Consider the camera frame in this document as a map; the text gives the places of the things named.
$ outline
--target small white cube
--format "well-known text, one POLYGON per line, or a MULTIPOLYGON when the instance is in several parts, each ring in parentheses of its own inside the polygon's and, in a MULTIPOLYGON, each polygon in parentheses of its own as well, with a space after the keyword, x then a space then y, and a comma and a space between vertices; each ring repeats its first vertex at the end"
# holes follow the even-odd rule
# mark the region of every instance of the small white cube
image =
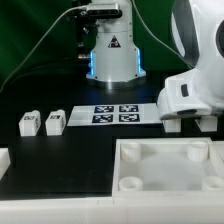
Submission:
POLYGON ((45 124, 48 136, 62 135, 66 125, 65 111, 51 112, 45 124))
POLYGON ((163 125, 166 133, 181 132, 181 119, 165 120, 163 125))
POLYGON ((36 136, 41 125, 40 112, 34 110, 33 112, 25 113, 19 122, 20 135, 36 136))
POLYGON ((0 180, 10 165, 9 151, 7 148, 0 148, 0 180))
POLYGON ((216 132, 218 129, 218 118, 213 116, 204 116, 200 119, 195 119, 196 124, 201 132, 216 132))

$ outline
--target black cable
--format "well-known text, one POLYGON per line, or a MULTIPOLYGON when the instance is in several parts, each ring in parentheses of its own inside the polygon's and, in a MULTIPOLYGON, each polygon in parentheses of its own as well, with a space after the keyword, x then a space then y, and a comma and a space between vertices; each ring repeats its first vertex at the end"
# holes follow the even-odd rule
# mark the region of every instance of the black cable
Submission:
POLYGON ((30 70, 30 69, 33 69, 35 67, 39 67, 39 66, 43 66, 43 65, 47 65, 47 64, 52 64, 52 63, 55 63, 55 62, 64 62, 64 61, 77 60, 77 59, 78 59, 77 57, 70 57, 70 58, 59 58, 59 59, 55 59, 55 60, 47 60, 47 61, 35 63, 35 64, 32 64, 28 67, 25 67, 25 68, 21 69, 20 71, 18 71, 16 74, 27 71, 27 70, 30 70))
POLYGON ((74 67, 85 67, 85 66, 87 66, 87 64, 76 64, 76 65, 74 64, 74 65, 71 65, 71 66, 58 66, 58 67, 52 67, 52 68, 29 69, 29 70, 20 72, 16 76, 13 76, 13 79, 9 80, 5 86, 11 85, 17 79, 19 79, 19 78, 21 78, 23 76, 28 75, 28 73, 44 71, 44 70, 51 70, 51 69, 74 68, 74 67))
POLYGON ((57 25, 57 23, 63 18, 66 14, 69 12, 75 11, 75 10, 85 10, 86 5, 84 6, 78 6, 71 9, 66 10, 63 12, 51 25, 51 27, 47 30, 47 32, 41 37, 41 39, 37 42, 37 44, 33 47, 33 49, 30 51, 30 53, 24 58, 24 60, 11 72, 11 74, 6 78, 6 80, 3 82, 2 87, 0 89, 0 93, 3 91, 4 86, 7 84, 8 80, 10 80, 20 69, 25 65, 25 63, 29 60, 29 58, 33 55, 33 53, 36 51, 36 49, 39 47, 39 45, 44 41, 44 39, 48 36, 48 34, 53 30, 53 28, 57 25))

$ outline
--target cable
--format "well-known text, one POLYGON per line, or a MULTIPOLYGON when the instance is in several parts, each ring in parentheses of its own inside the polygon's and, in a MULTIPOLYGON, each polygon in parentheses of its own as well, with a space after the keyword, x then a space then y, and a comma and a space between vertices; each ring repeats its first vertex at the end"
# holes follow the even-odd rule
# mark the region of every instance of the cable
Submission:
POLYGON ((55 60, 47 60, 44 62, 39 62, 39 63, 35 63, 33 65, 30 65, 28 67, 23 68, 22 70, 18 71, 17 73, 15 73, 10 79, 8 79, 7 83, 5 83, 4 88, 7 85, 10 85, 11 83, 13 83, 17 78, 20 78, 20 76, 23 76, 23 74, 25 73, 29 73, 34 71, 35 68, 43 66, 43 65, 48 65, 48 64, 53 64, 53 63, 58 63, 58 62, 67 62, 70 60, 76 60, 77 57, 70 57, 70 58, 59 58, 59 59, 55 59, 55 60))
POLYGON ((62 69, 62 68, 76 68, 76 67, 86 67, 88 65, 86 64, 73 64, 73 65, 70 65, 70 66, 57 66, 57 67, 52 67, 52 68, 39 68, 39 69, 32 69, 32 70, 27 70, 27 71, 24 71, 23 73, 19 73, 20 75, 19 76, 16 76, 13 80, 7 82, 7 84, 12 84, 13 82, 15 82, 17 79, 23 77, 23 76, 26 76, 27 73, 32 73, 32 72, 39 72, 39 71, 44 71, 44 70, 53 70, 53 69, 62 69))
POLYGON ((3 91, 4 86, 14 76, 20 68, 23 67, 23 65, 28 61, 28 59, 32 56, 34 51, 39 47, 39 45, 43 42, 43 40, 46 38, 46 36, 51 32, 51 30, 55 27, 55 25, 61 20, 63 16, 65 16, 67 13, 72 12, 74 10, 80 10, 80 9, 86 9, 86 6, 79 6, 79 7, 74 7, 71 9, 66 10, 64 13, 62 13, 52 24, 52 26, 48 29, 48 31, 43 35, 43 37, 38 41, 38 43, 34 46, 34 48, 30 51, 30 53, 25 57, 25 59, 12 71, 12 73, 7 77, 7 79, 3 82, 2 87, 0 89, 0 93, 3 91))
POLYGON ((171 47, 169 47, 168 45, 166 45, 164 42, 162 42, 159 38, 157 38, 152 31, 148 28, 148 26, 145 24, 143 18, 141 17, 138 8, 136 6, 135 0, 131 0, 133 7, 135 9, 135 12, 140 20, 140 22, 142 23, 142 25, 144 26, 144 28, 146 29, 146 31, 149 33, 149 35, 155 39, 158 43, 160 43, 161 45, 163 45, 165 48, 167 48, 169 51, 171 51, 173 54, 175 54, 176 56, 178 56, 190 69, 192 68, 192 66, 190 66, 182 57, 180 54, 178 54, 175 50, 173 50, 171 47))

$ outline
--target black tabletop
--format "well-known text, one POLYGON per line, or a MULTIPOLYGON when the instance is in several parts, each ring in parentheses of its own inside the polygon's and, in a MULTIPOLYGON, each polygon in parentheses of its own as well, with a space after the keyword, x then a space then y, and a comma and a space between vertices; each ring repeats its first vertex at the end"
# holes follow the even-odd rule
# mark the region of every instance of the black tabletop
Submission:
POLYGON ((11 165, 0 181, 0 200, 111 196, 117 139, 211 137, 224 140, 224 122, 217 133, 201 133, 194 119, 182 120, 182 132, 165 133, 158 125, 65 127, 62 136, 47 136, 51 111, 73 106, 156 103, 167 74, 149 73, 145 84, 105 90, 90 86, 85 76, 41 74, 18 79, 0 94, 0 147, 8 147, 11 165), (20 137, 25 112, 39 110, 42 125, 35 137, 20 137))

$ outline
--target warning label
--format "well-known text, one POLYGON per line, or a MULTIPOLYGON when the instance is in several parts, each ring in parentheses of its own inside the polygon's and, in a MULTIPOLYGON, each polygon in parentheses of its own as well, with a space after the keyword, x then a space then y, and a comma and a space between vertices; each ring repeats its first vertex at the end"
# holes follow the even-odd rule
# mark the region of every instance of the warning label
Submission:
POLYGON ((117 37, 116 36, 113 36, 109 46, 109 48, 118 48, 118 47, 121 47, 121 45, 119 44, 118 40, 117 40, 117 37))

